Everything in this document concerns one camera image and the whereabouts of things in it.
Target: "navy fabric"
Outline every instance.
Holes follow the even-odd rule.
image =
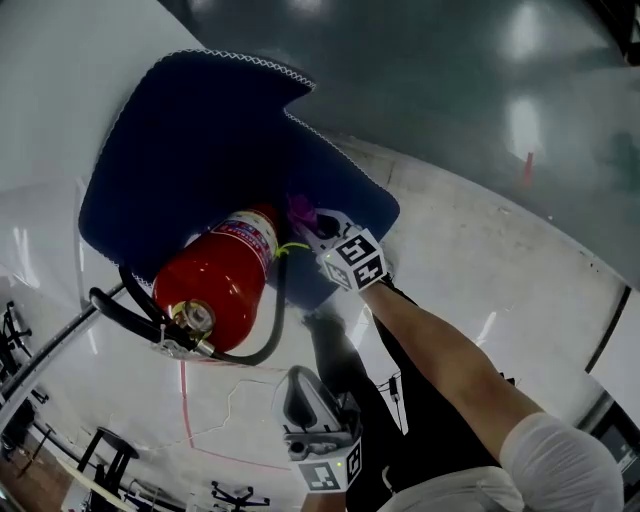
[[[252,59],[178,52],[147,73],[82,204],[80,233],[91,246],[152,282],[190,236],[257,203],[274,205],[284,222],[294,194],[384,236],[399,214],[395,199],[284,112],[311,83]],[[313,309],[335,289],[311,251],[292,253],[290,302]]]

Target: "white wall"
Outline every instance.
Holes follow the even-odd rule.
[[[5,0],[0,190],[90,174],[145,72],[200,47],[155,0]]]

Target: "hand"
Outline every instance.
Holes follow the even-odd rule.
[[[344,512],[346,509],[346,493],[307,494],[301,512]]]

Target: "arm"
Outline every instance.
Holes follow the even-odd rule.
[[[367,288],[362,297],[496,460],[513,428],[542,411],[505,381],[484,352],[452,325],[381,283]]]
[[[622,477],[593,437],[542,412],[444,320],[377,283],[362,293],[418,370],[500,461],[533,510],[622,510]]]
[[[307,494],[301,512],[344,512],[347,499],[344,493]]]

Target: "fire extinguisher valve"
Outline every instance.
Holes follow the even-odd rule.
[[[201,300],[188,300],[177,304],[172,311],[173,321],[182,327],[191,339],[207,337],[216,322],[213,310]]]

